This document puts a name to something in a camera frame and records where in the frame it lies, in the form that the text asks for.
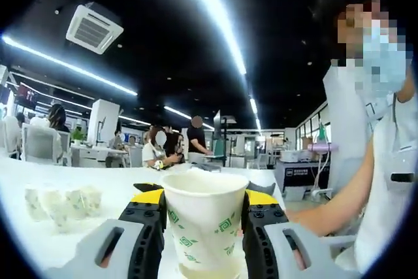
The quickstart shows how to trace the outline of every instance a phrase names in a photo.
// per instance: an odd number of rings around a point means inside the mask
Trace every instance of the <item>stacked paper cup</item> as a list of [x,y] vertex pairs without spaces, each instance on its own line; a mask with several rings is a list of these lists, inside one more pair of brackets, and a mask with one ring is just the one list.
[[93,187],[76,188],[71,184],[67,184],[64,191],[48,184],[40,188],[27,186],[25,203],[32,220],[52,220],[58,233],[68,233],[70,220],[100,214],[101,192]]

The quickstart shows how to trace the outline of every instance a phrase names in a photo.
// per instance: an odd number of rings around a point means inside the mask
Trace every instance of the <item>white table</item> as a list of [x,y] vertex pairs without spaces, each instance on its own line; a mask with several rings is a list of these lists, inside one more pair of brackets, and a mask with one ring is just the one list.
[[[177,165],[170,172],[182,172],[190,164]],[[147,168],[71,168],[53,165],[38,165],[0,157],[0,201],[5,209],[4,221],[9,222],[16,240],[35,264],[41,269],[60,267],[75,253],[76,244],[94,228],[109,218],[117,219],[134,194],[138,193],[134,183],[155,182],[167,172]],[[257,169],[222,168],[222,172],[243,174],[253,183],[268,186],[275,182],[273,172]],[[103,193],[103,213],[99,218],[88,218],[77,222],[74,231],[68,235],[54,233],[52,222],[33,222],[27,214],[24,191],[28,184],[42,189],[46,184],[65,191],[86,185],[95,186]],[[284,207],[280,190],[276,188],[275,198]],[[181,278],[172,241],[170,228],[164,234],[165,249],[159,268],[159,279]],[[236,254],[244,260],[241,239],[237,243]]]
[[125,150],[114,150],[105,146],[92,146],[86,145],[71,145],[71,152],[73,158],[73,166],[85,167],[85,168],[103,168],[106,157],[108,154],[126,156],[128,154]]

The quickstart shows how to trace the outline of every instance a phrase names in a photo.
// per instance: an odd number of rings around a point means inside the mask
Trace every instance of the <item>green plant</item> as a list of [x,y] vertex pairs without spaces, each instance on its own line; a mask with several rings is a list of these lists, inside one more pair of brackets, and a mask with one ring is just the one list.
[[75,129],[71,133],[71,137],[72,137],[73,140],[84,140],[86,136],[84,135],[83,131],[81,131],[79,129]]

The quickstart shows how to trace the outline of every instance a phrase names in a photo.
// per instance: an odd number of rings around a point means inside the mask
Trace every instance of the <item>white sleeve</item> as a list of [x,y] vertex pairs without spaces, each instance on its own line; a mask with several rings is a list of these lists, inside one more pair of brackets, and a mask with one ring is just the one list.
[[154,160],[155,155],[150,143],[146,143],[142,148],[142,162]]

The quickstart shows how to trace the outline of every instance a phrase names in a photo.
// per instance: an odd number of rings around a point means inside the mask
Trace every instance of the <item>paper cup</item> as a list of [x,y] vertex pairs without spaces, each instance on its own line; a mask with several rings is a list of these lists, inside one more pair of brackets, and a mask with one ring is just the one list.
[[101,211],[102,193],[93,187],[81,189],[82,200],[88,216],[98,216]]
[[40,204],[39,193],[37,189],[27,188],[25,190],[25,203],[27,212],[33,220],[39,222],[41,220],[48,219],[48,214]]
[[84,204],[82,192],[79,189],[65,192],[68,215],[72,219],[82,220],[87,216],[87,208]]
[[162,178],[174,245],[184,267],[205,274],[230,274],[235,268],[235,237],[248,184],[245,176],[194,169]]
[[68,206],[59,191],[46,191],[42,197],[42,204],[49,217],[54,221],[58,233],[68,233]]

